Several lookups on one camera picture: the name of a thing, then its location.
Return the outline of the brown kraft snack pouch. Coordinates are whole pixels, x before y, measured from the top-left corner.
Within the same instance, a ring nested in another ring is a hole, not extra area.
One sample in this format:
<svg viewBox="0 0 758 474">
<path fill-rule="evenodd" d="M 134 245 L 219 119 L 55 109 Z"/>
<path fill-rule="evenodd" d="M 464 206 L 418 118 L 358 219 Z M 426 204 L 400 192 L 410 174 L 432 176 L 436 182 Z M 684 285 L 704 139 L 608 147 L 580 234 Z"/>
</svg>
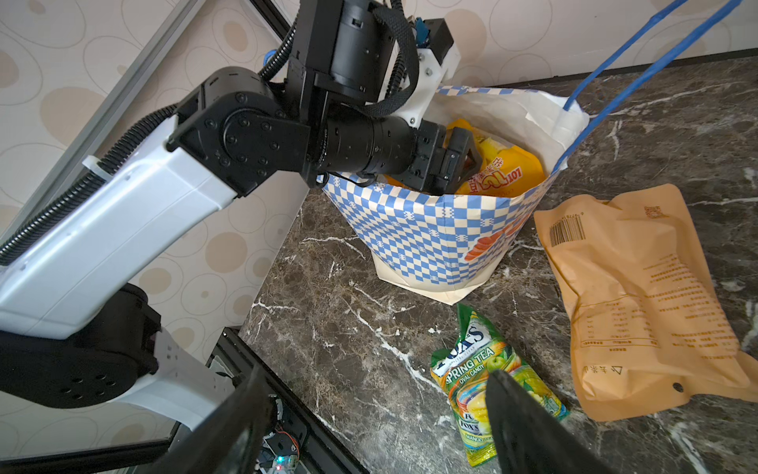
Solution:
<svg viewBox="0 0 758 474">
<path fill-rule="evenodd" d="M 572 380 L 597 422 L 647 416 L 695 395 L 755 401 L 757 363 L 718 301 L 673 185 L 537 211 L 570 317 Z"/>
</svg>

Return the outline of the yellow orange snack bag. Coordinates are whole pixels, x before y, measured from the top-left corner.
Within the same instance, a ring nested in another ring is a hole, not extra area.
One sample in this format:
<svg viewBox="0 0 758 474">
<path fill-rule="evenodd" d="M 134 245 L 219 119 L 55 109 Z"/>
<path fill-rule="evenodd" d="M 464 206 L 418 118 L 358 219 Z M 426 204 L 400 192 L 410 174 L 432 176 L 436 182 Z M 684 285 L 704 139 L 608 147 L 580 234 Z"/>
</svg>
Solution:
<svg viewBox="0 0 758 474">
<path fill-rule="evenodd" d="M 477 150 L 483 158 L 481 171 L 469 179 L 454 195 L 516 198 L 537 187 L 546 179 L 540 159 L 530 151 L 507 140 L 471 126 L 463 118 L 450 122 L 448 136 L 454 128 L 471 130 Z M 402 174 L 387 175 L 383 183 L 409 189 L 402 184 Z"/>
</svg>

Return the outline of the blue checkered paper bag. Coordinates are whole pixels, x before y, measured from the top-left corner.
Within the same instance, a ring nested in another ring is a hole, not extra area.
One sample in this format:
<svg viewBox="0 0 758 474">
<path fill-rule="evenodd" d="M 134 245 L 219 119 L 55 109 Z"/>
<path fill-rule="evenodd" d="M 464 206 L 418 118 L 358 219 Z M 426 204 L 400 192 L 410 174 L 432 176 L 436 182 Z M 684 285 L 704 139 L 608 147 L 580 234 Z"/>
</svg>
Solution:
<svg viewBox="0 0 758 474">
<path fill-rule="evenodd" d="M 325 194 L 369 248 L 381 280 L 454 304 L 484 284 L 569 157 L 601 124 L 576 96 L 443 82 L 423 120 L 457 119 L 535 154 L 546 179 L 518 197 L 432 196 L 352 175 L 331 177 Z"/>
</svg>

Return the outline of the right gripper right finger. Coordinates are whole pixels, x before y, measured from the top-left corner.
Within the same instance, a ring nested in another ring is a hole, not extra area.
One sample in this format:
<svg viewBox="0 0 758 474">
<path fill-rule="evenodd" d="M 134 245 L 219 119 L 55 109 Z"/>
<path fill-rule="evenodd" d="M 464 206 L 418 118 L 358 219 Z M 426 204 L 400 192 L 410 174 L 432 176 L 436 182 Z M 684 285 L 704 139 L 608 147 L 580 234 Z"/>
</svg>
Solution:
<svg viewBox="0 0 758 474">
<path fill-rule="evenodd" d="M 611 471 L 508 373 L 489 376 L 486 403 L 503 473 Z"/>
</svg>

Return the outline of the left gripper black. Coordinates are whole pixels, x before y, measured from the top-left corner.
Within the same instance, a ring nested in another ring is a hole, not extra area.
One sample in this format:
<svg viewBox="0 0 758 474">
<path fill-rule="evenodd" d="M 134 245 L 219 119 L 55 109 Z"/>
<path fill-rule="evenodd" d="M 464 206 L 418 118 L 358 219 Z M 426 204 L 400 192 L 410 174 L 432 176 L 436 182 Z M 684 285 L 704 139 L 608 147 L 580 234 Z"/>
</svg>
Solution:
<svg viewBox="0 0 758 474">
<path fill-rule="evenodd" d="M 402 184 L 433 196 L 454 195 L 483 165 L 471 130 L 454 128 L 448 136 L 442 124 L 427 120 L 420 124 L 411 157 Z"/>
</svg>

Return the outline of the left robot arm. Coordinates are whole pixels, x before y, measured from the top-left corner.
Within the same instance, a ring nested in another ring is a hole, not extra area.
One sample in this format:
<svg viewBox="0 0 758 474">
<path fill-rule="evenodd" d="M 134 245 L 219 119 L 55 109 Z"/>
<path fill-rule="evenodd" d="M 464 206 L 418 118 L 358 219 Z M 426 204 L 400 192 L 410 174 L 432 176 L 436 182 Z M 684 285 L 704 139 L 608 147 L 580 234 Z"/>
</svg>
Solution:
<svg viewBox="0 0 758 474">
<path fill-rule="evenodd" d="M 233 382 L 184 351 L 131 279 L 278 172 L 452 194 L 481 160 L 424 113 L 460 60 L 400 2 L 304 3 L 259 71 L 228 66 L 139 120 L 1 247 L 1 389 L 57 409 L 126 402 L 200 426 Z"/>
</svg>

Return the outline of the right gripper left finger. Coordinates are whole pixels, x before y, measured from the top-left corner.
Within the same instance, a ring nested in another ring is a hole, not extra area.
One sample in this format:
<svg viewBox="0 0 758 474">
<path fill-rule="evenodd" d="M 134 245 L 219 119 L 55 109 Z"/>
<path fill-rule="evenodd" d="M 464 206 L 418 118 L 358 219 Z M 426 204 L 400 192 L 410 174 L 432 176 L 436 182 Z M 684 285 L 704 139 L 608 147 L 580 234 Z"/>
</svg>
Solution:
<svg viewBox="0 0 758 474">
<path fill-rule="evenodd" d="M 256 367 L 206 421 L 147 471 L 254 473 L 264 435 L 270 431 L 272 412 L 266 372 Z"/>
</svg>

